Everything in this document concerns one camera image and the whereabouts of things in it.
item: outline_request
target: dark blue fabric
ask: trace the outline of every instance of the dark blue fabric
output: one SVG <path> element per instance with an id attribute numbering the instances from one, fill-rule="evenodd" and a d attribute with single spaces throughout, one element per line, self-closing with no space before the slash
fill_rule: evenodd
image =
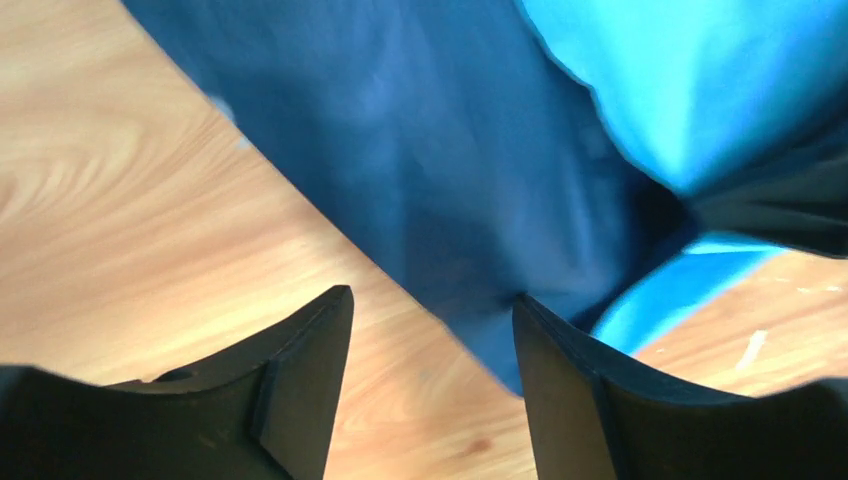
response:
<path id="1" fill-rule="evenodd" d="M 697 233 L 512 0 L 125 4 L 513 391 L 516 294 L 589 329 Z"/>

